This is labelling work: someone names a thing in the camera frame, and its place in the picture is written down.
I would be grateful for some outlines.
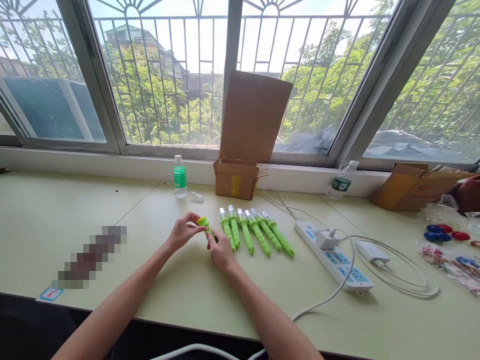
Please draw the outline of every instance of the hand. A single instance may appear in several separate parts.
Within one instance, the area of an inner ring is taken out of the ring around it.
[[[196,213],[192,211],[187,212],[184,217],[181,217],[175,221],[175,225],[173,226],[166,243],[170,244],[174,251],[177,251],[195,234],[207,230],[205,226],[198,225],[199,219],[200,216],[198,216]]]
[[[218,243],[215,242],[214,237],[209,232],[206,232],[206,239],[208,240],[207,249],[210,250],[213,261],[223,272],[227,272],[235,267],[237,261],[230,245],[230,239],[220,231],[210,228],[211,232],[218,239]]]

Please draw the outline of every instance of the dark floor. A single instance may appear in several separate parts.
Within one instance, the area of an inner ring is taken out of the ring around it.
[[[88,315],[86,311],[0,294],[0,359],[50,359]],[[255,341],[134,320],[109,359],[148,360],[195,343],[214,346],[239,359],[247,359],[262,349]],[[346,359],[326,353],[323,356],[325,360]],[[199,351],[179,359],[222,358]]]

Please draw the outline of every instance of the white cable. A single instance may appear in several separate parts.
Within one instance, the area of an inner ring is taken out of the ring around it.
[[[225,359],[228,359],[228,360],[239,360],[238,357],[230,355],[226,351],[217,349],[216,347],[213,347],[213,346],[208,346],[208,345],[203,345],[203,344],[191,344],[191,345],[182,347],[180,349],[174,350],[172,352],[169,352],[165,355],[157,356],[157,357],[155,357],[151,360],[170,360],[170,359],[174,359],[174,358],[176,358],[180,355],[183,355],[185,353],[194,351],[194,350],[201,350],[201,351],[204,351],[204,352],[207,352],[207,353],[216,354],[216,355],[224,357]]]
[[[309,213],[306,212],[305,210],[302,210],[302,209],[300,209],[300,208],[293,207],[293,206],[287,206],[287,205],[285,204],[285,202],[284,202],[283,204],[281,204],[281,203],[273,200],[265,191],[260,190],[260,189],[258,189],[258,191],[260,191],[263,195],[265,195],[267,198],[269,198],[273,203],[275,203],[275,204],[277,204],[277,205],[279,205],[279,206],[281,206],[281,207],[287,208],[287,210],[290,209],[290,210],[297,210],[297,211],[299,211],[299,212],[302,212],[302,213],[308,215],[308,216],[311,217],[312,219],[315,219],[315,220],[318,221],[320,224],[322,224],[322,225],[324,225],[325,227],[328,228],[327,224],[325,224],[323,221],[317,219],[315,216],[309,214]],[[297,221],[299,220],[299,218],[298,218],[295,214],[292,214],[292,216],[293,216],[293,218],[294,218],[295,220],[297,220]]]
[[[308,215],[309,217],[311,217],[312,219],[315,219],[316,221],[318,221],[319,223],[323,224],[325,227],[327,227],[328,229],[328,226],[327,224],[325,224],[324,222],[318,220],[316,217],[310,215],[308,212],[302,210],[302,209],[299,209],[299,208],[296,208],[296,207],[292,207],[292,206],[287,206],[287,204],[285,204],[285,201],[284,201],[284,198],[282,197],[282,195],[280,195],[280,193],[278,191],[275,191],[273,190],[274,192],[276,192],[278,194],[278,196],[280,197],[280,200],[282,203],[279,203],[275,200],[273,200],[270,196],[268,196],[264,191],[260,190],[260,192],[262,192],[262,194],[264,194],[267,198],[269,198],[273,203],[279,205],[279,206],[282,206],[284,208],[286,208],[288,210],[288,212],[291,214],[291,216],[295,219],[295,220],[299,220],[299,218],[291,211],[291,210],[297,210],[297,211],[300,211],[306,215]],[[344,287],[345,283],[347,282],[347,280],[349,279],[349,276],[350,274],[352,273],[352,270],[354,269],[354,263],[355,263],[355,244],[354,244],[354,241],[352,240],[352,238],[345,232],[343,231],[342,229],[339,229],[339,228],[336,228],[334,230],[332,230],[333,233],[335,233],[336,231],[341,231],[342,233],[344,233],[347,237],[347,239],[350,241],[350,245],[351,245],[351,252],[352,252],[352,258],[351,258],[351,266],[350,266],[350,269],[348,270],[348,273],[346,274],[345,278],[343,279],[342,283],[336,288],[336,290],[329,296],[327,297],[325,300],[322,300],[312,306],[309,306],[307,307],[306,309],[300,311],[297,315],[295,315],[292,320],[295,322],[297,321],[298,319],[300,319],[303,315],[307,314],[308,312],[312,311],[313,309],[316,309],[318,308],[319,306],[323,305],[323,304],[326,304],[328,303],[329,301],[333,300],[337,295],[338,293],[342,290],[342,288]],[[208,345],[203,345],[203,344],[191,344],[191,345],[188,345],[188,346],[185,346],[185,347],[182,347],[180,349],[177,349],[175,351],[172,351],[172,352],[169,352],[167,354],[164,354],[164,355],[161,355],[161,356],[158,356],[158,357],[155,357],[151,360],[170,360],[170,359],[173,359],[177,356],[180,356],[182,354],[185,354],[185,353],[188,353],[190,351],[193,351],[193,350],[201,350],[201,351],[205,351],[205,352],[208,352],[208,353],[212,353],[212,354],[216,354],[216,355],[219,355],[221,357],[224,357],[225,359],[228,359],[228,360],[239,360],[237,357],[233,356],[233,355],[230,355],[228,352],[225,352],[223,350],[220,350],[220,349],[217,349],[216,347],[212,347],[212,346],[208,346]],[[265,349],[262,349],[256,353],[254,353],[252,356],[250,356],[248,358],[248,360],[255,360],[255,359],[258,359],[260,356],[262,356],[264,353],[266,353],[266,350]]]
[[[379,240],[376,240],[376,239],[373,239],[371,237],[367,237],[367,236],[361,236],[361,235],[352,235],[351,236],[352,238],[358,238],[358,239],[362,239],[364,241],[368,241],[370,243],[373,243],[377,246],[380,246],[384,249],[387,249],[389,250],[390,252],[392,252],[393,254],[397,255],[400,259],[402,259],[408,266],[410,266],[417,274],[418,276],[420,276],[421,278],[421,284],[417,284],[417,283],[414,283],[414,282],[410,282],[410,281],[407,281],[407,280],[404,280],[402,278],[400,278],[399,276],[397,276],[396,274],[394,274],[390,269],[388,269],[386,266],[384,267],[380,267],[380,269],[383,269],[385,270],[386,272],[388,272],[390,275],[394,276],[395,278],[397,278],[398,280],[402,281],[403,283],[406,283],[406,284],[409,284],[409,285],[412,285],[414,287],[418,287],[418,288],[422,288],[422,289],[426,289],[428,287],[428,281],[427,281],[427,278],[431,281],[431,283],[433,284],[433,290],[430,291],[430,292],[423,292],[423,291],[415,291],[415,290],[412,290],[412,289],[409,289],[409,288],[406,288],[406,287],[402,287],[398,284],[395,284],[393,282],[390,282],[388,279],[386,279],[385,277],[382,277],[380,276],[377,271],[374,270],[374,268],[372,266],[370,266],[369,262],[368,261],[365,261],[362,259],[362,262],[365,264],[365,266],[372,272],[373,275],[375,275],[377,278],[379,278],[381,281],[383,281],[385,284],[387,284],[388,286],[390,286],[391,288],[394,288],[402,293],[405,293],[407,295],[411,295],[411,296],[414,296],[416,298],[421,298],[421,299],[431,299],[431,298],[434,298],[435,296],[437,296],[439,293],[440,293],[440,287],[437,285],[437,283],[431,279],[430,277],[427,276],[427,274],[425,273],[425,271],[423,271],[423,269],[418,266],[412,259],[410,259],[408,256],[406,256],[404,253],[400,252],[399,250],[391,247],[390,245],[387,245]]]

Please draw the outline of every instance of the charger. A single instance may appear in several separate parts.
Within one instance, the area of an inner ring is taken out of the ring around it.
[[[334,249],[341,240],[346,239],[345,236],[336,235],[336,231],[337,229],[320,231],[315,240],[316,246],[322,250]]]
[[[389,256],[370,241],[355,240],[355,248],[369,263],[379,265],[390,261]]]

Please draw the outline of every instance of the open cardboard box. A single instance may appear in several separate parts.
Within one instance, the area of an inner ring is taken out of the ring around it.
[[[252,200],[258,163],[269,163],[293,85],[232,70],[221,131],[220,158],[213,163],[215,194]]]
[[[370,200],[390,211],[417,211],[425,204],[437,202],[457,181],[472,175],[463,171],[429,171],[427,163],[397,162]]]

